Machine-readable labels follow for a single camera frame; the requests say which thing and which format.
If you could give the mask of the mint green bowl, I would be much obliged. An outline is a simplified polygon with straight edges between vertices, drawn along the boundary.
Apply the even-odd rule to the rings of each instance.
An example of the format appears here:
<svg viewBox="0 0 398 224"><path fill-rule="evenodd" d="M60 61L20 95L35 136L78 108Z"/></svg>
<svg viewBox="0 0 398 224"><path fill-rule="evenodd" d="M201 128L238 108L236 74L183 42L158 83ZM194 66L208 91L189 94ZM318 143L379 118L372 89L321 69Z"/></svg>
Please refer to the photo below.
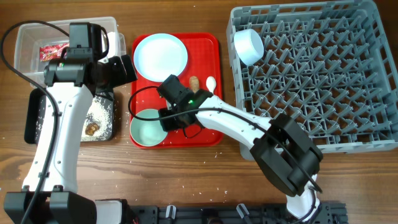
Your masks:
<svg viewBox="0 0 398 224"><path fill-rule="evenodd" d="M133 118L130 123L131 138L140 146L152 147L160 144L168 135L160 121L143 121Z"/></svg>

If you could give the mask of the brown carrot-shaped food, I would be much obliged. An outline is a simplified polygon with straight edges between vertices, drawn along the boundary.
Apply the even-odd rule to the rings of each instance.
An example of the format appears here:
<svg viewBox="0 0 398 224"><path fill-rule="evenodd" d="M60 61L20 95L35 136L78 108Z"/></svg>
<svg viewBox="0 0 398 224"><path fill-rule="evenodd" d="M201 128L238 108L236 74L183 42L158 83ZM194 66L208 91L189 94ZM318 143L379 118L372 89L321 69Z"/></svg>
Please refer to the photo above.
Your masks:
<svg viewBox="0 0 398 224"><path fill-rule="evenodd" d="M192 92L196 93L200 89L200 82L196 76L191 76L189 78L189 85Z"/></svg>

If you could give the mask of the white plastic spoon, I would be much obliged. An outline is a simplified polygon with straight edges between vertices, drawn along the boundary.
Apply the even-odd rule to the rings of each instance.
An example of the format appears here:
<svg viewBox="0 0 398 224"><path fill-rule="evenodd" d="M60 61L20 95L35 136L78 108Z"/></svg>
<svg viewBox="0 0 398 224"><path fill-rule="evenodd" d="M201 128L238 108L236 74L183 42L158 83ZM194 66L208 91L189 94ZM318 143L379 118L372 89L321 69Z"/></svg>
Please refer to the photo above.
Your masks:
<svg viewBox="0 0 398 224"><path fill-rule="evenodd" d="M216 88L216 80L214 77L209 76L206 79L206 87L208 89L209 92L214 93L215 88Z"/></svg>

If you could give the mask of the light blue plate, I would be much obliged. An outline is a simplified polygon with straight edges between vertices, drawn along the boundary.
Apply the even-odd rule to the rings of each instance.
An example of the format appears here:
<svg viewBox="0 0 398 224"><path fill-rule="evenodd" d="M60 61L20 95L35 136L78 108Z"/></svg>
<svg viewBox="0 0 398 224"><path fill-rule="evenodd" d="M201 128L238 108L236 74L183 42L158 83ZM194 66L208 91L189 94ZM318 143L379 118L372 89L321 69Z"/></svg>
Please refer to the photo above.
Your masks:
<svg viewBox="0 0 398 224"><path fill-rule="evenodd" d="M153 34L139 42L133 61L137 72L146 80L163 82L169 75L183 73L188 62L188 51L174 35Z"/></svg>

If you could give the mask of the white rice pile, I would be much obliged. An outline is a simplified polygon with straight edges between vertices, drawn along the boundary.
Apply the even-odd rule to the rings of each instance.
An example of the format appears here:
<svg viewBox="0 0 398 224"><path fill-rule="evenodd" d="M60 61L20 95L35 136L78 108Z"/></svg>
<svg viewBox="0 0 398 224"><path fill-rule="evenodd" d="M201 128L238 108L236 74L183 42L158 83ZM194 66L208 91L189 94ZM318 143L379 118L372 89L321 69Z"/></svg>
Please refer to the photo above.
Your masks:
<svg viewBox="0 0 398 224"><path fill-rule="evenodd" d="M97 94L87 112L83 130L81 133L81 142L90 141L108 141L113 136L114 121L114 103L110 94ZM99 130L93 136L85 134L88 124L96 123Z"/></svg>

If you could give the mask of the brown food scrap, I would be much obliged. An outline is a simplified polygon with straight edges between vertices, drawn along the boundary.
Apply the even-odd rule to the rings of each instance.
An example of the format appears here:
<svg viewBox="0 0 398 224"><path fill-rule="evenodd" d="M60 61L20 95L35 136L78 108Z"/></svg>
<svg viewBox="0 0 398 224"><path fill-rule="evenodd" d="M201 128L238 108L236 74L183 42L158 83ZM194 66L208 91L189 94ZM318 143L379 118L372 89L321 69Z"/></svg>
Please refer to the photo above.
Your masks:
<svg viewBox="0 0 398 224"><path fill-rule="evenodd" d="M90 123L87 125L85 129L85 134L88 136L93 136L95 132L97 132L100 127L96 123Z"/></svg>

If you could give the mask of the red snack wrapper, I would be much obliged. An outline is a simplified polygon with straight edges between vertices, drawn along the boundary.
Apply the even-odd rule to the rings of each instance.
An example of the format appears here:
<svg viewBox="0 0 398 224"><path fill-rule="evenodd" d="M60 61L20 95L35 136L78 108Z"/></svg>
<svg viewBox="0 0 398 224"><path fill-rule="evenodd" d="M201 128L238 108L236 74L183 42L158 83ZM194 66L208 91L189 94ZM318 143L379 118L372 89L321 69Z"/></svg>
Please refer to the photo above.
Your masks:
<svg viewBox="0 0 398 224"><path fill-rule="evenodd" d="M46 45L39 48L39 59L41 62L46 62L51 59L60 58L62 51L69 47L69 43Z"/></svg>

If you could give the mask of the light blue bowl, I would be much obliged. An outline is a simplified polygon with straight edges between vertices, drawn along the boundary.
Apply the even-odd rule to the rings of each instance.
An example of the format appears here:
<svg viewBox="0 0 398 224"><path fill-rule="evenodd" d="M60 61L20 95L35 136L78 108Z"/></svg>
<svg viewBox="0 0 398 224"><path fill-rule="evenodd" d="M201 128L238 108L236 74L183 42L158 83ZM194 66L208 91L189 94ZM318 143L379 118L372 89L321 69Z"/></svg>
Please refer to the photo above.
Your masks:
<svg viewBox="0 0 398 224"><path fill-rule="evenodd" d="M247 66L254 65L264 55L264 44L254 29L235 33L234 46L238 57Z"/></svg>

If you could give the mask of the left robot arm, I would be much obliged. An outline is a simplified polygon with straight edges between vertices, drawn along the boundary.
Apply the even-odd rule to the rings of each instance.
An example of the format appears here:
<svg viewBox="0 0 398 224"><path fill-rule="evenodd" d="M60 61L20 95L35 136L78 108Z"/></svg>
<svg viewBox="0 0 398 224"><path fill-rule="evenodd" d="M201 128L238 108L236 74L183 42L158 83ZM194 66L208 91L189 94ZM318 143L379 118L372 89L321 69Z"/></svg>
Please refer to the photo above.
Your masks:
<svg viewBox="0 0 398 224"><path fill-rule="evenodd" d="M39 143L18 192L8 192L4 210L14 223L137 223L125 199L90 200L78 194L76 167L81 133L98 90L136 80L130 56L104 62L109 38L104 27L72 22L69 46L44 70L46 109Z"/></svg>

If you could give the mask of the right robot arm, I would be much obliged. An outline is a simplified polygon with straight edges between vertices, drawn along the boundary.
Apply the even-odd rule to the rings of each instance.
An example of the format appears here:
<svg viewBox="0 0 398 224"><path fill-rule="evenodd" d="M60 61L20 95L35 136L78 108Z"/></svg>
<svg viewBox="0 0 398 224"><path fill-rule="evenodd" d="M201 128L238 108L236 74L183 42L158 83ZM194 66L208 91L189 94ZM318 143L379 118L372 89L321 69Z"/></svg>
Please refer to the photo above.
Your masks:
<svg viewBox="0 0 398 224"><path fill-rule="evenodd" d="M191 124L219 131L244 144L267 180L287 197L287 211L297 222L313 220L320 201L316 183L321 150L290 116L274 119L239 110L208 90L192 91L170 75L158 94L170 103L160 111L165 131Z"/></svg>

